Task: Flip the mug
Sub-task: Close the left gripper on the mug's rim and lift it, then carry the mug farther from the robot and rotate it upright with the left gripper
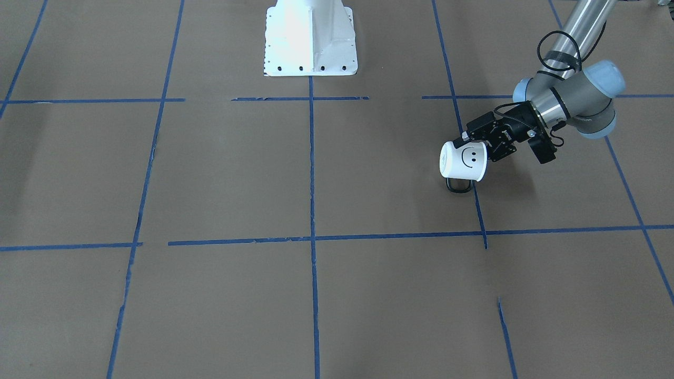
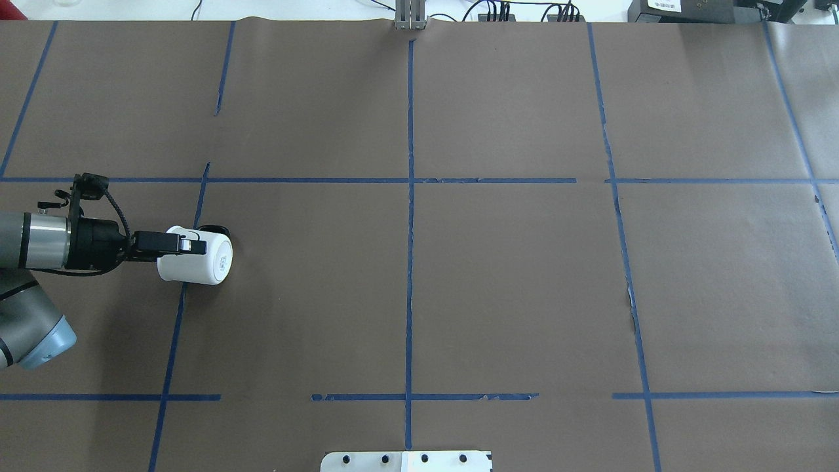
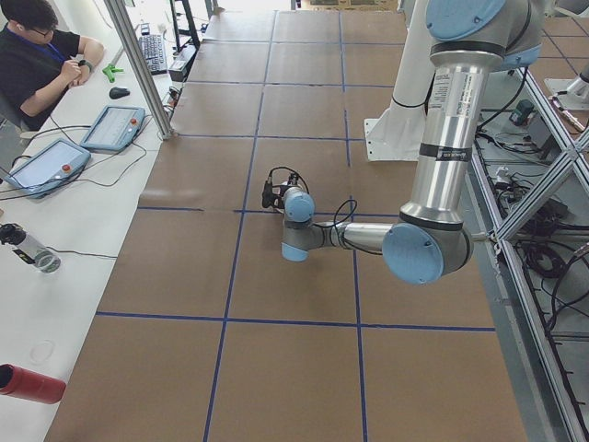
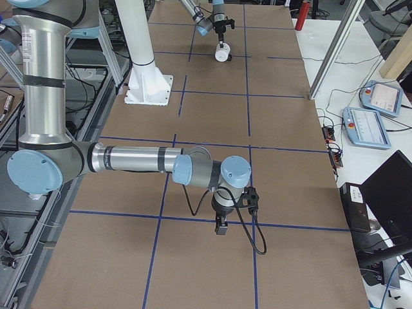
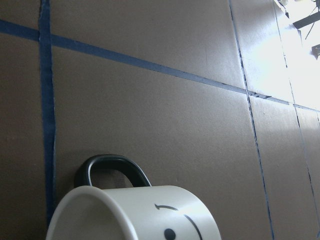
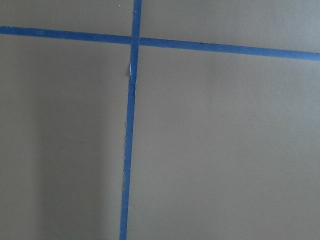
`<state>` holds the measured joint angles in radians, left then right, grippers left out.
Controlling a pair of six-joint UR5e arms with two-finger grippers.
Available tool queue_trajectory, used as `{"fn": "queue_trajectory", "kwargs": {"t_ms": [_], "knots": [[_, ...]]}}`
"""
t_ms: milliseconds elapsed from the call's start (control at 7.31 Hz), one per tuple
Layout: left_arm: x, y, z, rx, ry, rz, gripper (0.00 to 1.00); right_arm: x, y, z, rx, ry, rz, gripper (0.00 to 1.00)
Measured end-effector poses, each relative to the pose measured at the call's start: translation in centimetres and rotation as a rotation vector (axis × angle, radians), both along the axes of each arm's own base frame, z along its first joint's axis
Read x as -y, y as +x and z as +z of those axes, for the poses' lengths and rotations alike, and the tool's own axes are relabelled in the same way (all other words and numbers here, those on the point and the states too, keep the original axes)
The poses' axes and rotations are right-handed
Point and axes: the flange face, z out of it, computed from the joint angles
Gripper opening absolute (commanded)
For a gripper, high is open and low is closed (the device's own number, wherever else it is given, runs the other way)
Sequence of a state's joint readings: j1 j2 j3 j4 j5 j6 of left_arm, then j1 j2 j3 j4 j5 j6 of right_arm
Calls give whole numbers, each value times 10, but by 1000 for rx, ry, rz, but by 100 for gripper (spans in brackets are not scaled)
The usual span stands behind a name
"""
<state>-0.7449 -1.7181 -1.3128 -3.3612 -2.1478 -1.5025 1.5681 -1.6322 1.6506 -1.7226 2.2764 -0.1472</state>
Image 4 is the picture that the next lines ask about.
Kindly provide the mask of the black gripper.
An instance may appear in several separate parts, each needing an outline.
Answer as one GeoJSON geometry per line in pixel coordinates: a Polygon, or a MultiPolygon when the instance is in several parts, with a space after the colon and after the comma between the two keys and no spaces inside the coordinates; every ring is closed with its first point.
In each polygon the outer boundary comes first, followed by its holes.
{"type": "Polygon", "coordinates": [[[226,32],[226,21],[214,21],[213,22],[214,31],[218,34],[219,46],[224,47],[224,33],[226,32]]]}
{"type": "Polygon", "coordinates": [[[226,235],[228,230],[227,216],[234,210],[234,206],[224,206],[220,204],[215,198],[212,198],[211,205],[215,211],[215,233],[218,236],[224,236],[226,235]]]}

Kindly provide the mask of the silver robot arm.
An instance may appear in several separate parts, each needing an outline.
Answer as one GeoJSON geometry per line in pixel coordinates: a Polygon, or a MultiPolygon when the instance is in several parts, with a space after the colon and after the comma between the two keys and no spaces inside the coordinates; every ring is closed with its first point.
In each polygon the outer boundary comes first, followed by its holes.
{"type": "Polygon", "coordinates": [[[232,25],[233,20],[228,19],[225,14],[224,1],[213,1],[212,13],[208,17],[203,14],[202,9],[195,5],[193,1],[181,0],[180,3],[192,17],[192,20],[202,36],[214,29],[218,34],[218,46],[222,48],[223,43],[225,42],[224,33],[226,32],[227,25],[230,24],[232,28],[234,27],[232,25]]]}
{"type": "MultiPolygon", "coordinates": [[[[88,31],[85,27],[91,22],[97,29],[90,37],[99,34],[98,1],[8,2],[15,6],[13,18],[22,30],[26,106],[26,129],[18,139],[19,150],[7,163],[8,175],[16,186],[29,194],[46,194],[78,176],[104,170],[170,173],[173,181],[183,186],[189,206],[185,186],[207,188],[203,197],[213,192],[217,235],[226,233],[227,215],[235,209],[251,240],[239,209],[255,207],[258,196],[247,187],[251,167],[244,158],[230,156],[220,162],[212,160],[202,147],[104,146],[78,142],[66,134],[66,36],[72,30],[88,31]]],[[[179,2],[202,35],[215,30],[219,42],[215,58],[228,60],[230,48],[224,33],[227,25],[234,29],[235,21],[226,16],[224,1],[212,1],[208,18],[193,1],[179,2]]],[[[173,76],[163,75],[155,64],[144,1],[115,3],[133,63],[125,103],[166,106],[173,76]]],[[[254,209],[248,211],[257,224],[254,209]]]]}

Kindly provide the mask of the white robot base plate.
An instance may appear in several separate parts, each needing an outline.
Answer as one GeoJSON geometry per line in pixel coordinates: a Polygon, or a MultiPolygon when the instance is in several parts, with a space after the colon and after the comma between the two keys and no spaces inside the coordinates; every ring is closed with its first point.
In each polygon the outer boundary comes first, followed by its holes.
{"type": "Polygon", "coordinates": [[[162,77],[167,84],[165,88],[163,88],[163,84],[155,86],[154,82],[149,82],[143,77],[140,81],[131,77],[124,102],[126,104],[142,104],[150,106],[168,105],[173,84],[173,76],[162,75],[162,77]]]}

